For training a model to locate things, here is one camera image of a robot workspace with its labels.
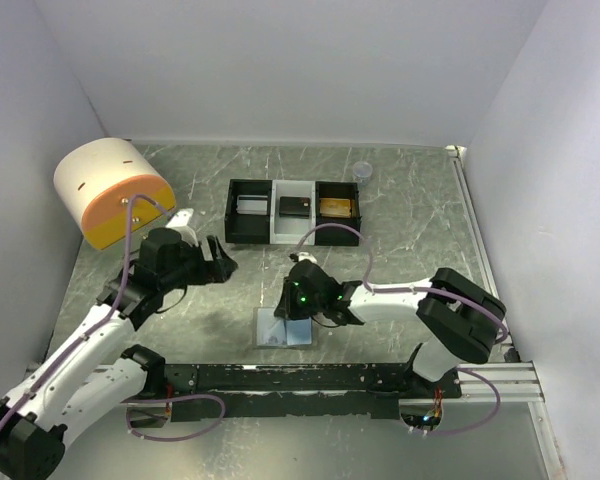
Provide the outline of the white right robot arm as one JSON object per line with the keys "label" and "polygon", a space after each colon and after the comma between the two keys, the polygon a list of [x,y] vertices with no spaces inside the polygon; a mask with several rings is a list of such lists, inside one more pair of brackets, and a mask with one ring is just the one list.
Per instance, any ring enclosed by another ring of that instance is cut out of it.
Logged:
{"label": "white right robot arm", "polygon": [[416,348],[404,374],[406,390],[419,398],[455,367],[487,363],[494,345],[507,337],[505,314],[499,299],[451,268],[425,280],[381,285],[340,282],[309,259],[291,268],[274,309],[286,321],[323,316],[337,326],[420,320],[431,338]]}

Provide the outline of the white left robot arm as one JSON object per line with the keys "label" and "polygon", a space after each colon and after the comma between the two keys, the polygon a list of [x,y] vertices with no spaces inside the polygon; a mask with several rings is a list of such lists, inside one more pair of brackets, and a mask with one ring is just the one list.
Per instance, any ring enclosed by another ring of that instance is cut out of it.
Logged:
{"label": "white left robot arm", "polygon": [[102,360],[162,308],[173,290],[227,282],[237,263],[215,236],[206,259],[189,228],[149,232],[138,255],[101,292],[56,352],[0,399],[0,472],[10,479],[46,479],[89,426],[126,400],[160,402],[166,361],[134,345],[99,372]]}

